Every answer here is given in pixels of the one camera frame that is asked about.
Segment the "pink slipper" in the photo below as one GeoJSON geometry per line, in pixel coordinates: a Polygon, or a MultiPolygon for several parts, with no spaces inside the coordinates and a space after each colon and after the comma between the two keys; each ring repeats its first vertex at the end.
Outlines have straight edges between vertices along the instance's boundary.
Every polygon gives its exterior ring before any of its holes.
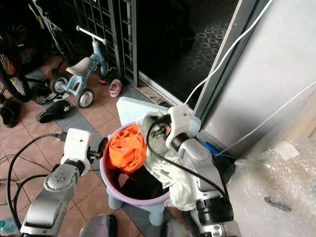
{"type": "Polygon", "coordinates": [[[118,97],[122,89],[122,82],[119,79],[114,79],[110,86],[110,96],[118,97]]]}

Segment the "metal gate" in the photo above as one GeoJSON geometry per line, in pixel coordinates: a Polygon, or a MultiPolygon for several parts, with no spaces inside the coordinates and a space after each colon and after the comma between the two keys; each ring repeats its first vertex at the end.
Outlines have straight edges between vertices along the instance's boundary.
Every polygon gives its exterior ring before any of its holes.
{"type": "Polygon", "coordinates": [[[106,38],[105,52],[116,63],[118,76],[124,76],[119,6],[116,0],[60,0],[63,15],[70,14],[75,24],[106,38]]]}
{"type": "Polygon", "coordinates": [[[124,77],[137,86],[139,71],[137,62],[137,0],[119,0],[119,22],[123,53],[124,77]]]}

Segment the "orange cloth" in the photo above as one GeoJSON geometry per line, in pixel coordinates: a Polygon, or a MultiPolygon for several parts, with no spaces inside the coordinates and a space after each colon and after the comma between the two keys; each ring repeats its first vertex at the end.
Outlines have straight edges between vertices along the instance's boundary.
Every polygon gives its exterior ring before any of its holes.
{"type": "Polygon", "coordinates": [[[145,139],[136,124],[121,130],[109,145],[109,169],[119,168],[125,174],[131,174],[140,168],[146,159],[145,139]]]}

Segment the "plastic wrap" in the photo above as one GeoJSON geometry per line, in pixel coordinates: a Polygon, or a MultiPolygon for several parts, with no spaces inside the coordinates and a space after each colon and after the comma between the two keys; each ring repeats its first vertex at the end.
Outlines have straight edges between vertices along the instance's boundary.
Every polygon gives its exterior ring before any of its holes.
{"type": "Polygon", "coordinates": [[[228,192],[243,237],[316,236],[316,139],[236,161],[228,192]]]}

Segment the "purple bucket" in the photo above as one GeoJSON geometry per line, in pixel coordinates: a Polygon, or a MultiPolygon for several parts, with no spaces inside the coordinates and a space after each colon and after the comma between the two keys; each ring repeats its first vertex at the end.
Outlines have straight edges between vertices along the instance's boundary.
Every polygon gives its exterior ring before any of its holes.
{"type": "Polygon", "coordinates": [[[144,206],[144,205],[153,205],[153,204],[157,204],[157,203],[161,203],[161,202],[165,202],[168,198],[169,198],[169,192],[163,194],[160,197],[156,197],[153,199],[147,199],[147,200],[139,200],[139,199],[134,199],[131,197],[128,197],[124,194],[122,194],[117,186],[115,185],[115,183],[117,183],[117,180],[114,180],[114,177],[111,175],[111,173],[113,172],[112,170],[108,169],[106,167],[106,160],[109,157],[109,145],[110,142],[112,140],[112,137],[114,134],[118,133],[119,131],[131,126],[135,124],[133,123],[129,123],[125,126],[120,127],[118,130],[116,130],[114,133],[112,133],[111,135],[109,135],[109,142],[107,143],[104,153],[103,153],[103,157],[100,159],[100,171],[101,171],[101,175],[102,178],[107,186],[108,189],[110,189],[110,191],[121,201],[135,205],[135,206],[144,206]]]}

